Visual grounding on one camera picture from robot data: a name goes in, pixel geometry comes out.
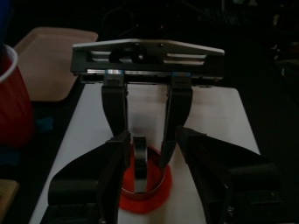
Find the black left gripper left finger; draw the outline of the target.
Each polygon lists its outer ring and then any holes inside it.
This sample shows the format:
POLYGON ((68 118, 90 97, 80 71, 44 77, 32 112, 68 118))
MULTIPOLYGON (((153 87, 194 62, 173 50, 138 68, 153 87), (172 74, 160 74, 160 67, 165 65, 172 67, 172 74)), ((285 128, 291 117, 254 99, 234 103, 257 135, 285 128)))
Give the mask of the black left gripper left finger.
POLYGON ((41 224, 117 224, 129 142, 130 134, 124 131, 54 174, 41 224))

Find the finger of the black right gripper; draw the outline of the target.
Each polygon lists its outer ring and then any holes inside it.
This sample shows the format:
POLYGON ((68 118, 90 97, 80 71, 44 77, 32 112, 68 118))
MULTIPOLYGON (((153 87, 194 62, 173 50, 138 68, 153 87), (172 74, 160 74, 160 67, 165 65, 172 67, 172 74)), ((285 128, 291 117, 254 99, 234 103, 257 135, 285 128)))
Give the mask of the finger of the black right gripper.
POLYGON ((172 158, 176 145, 176 127, 185 124, 192 107, 192 77, 188 73, 173 73, 166 88, 160 167, 172 158))
POLYGON ((121 70, 108 69, 101 86, 102 110, 112 134, 126 130, 126 83, 121 70))

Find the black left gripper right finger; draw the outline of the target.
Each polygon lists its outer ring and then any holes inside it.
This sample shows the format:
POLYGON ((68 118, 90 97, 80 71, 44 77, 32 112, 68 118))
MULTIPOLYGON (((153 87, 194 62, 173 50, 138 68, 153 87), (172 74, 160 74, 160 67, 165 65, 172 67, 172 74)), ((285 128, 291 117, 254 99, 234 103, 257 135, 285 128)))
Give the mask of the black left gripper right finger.
POLYGON ((288 222, 288 209, 277 196, 277 170, 265 158, 184 127, 176 129, 176 140, 206 224, 288 222))

